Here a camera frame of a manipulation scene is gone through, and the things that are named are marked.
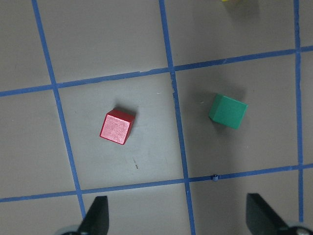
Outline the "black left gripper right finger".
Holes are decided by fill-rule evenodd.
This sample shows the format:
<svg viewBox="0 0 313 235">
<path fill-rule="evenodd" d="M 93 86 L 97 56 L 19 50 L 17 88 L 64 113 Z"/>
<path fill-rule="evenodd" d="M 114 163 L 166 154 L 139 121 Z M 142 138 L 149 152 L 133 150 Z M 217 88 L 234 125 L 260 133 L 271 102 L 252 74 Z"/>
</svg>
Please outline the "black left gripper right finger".
<svg viewBox="0 0 313 235">
<path fill-rule="evenodd" d="M 252 235 L 287 235 L 290 229 L 258 193 L 246 195 L 246 225 Z"/>
</svg>

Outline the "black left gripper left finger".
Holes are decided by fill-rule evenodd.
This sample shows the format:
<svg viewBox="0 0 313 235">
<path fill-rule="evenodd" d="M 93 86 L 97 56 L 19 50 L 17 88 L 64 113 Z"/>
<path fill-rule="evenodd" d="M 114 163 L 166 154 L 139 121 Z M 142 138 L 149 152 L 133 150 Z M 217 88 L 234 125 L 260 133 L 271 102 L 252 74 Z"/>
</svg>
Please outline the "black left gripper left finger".
<svg viewBox="0 0 313 235">
<path fill-rule="evenodd" d="M 107 196 L 95 197 L 86 217 L 79 226 L 79 235 L 106 235 L 109 231 L 109 206 Z"/>
</svg>

